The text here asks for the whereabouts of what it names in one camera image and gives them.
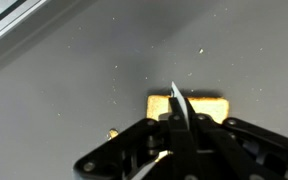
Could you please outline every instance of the dust speck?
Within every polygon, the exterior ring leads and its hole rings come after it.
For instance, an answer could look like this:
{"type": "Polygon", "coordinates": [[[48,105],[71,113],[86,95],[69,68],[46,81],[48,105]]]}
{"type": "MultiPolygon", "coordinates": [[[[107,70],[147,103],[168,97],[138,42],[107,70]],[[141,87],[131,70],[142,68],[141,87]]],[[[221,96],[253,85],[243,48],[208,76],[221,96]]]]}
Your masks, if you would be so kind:
{"type": "Polygon", "coordinates": [[[204,53],[204,49],[200,48],[200,50],[198,51],[199,54],[203,54],[204,53]]]}

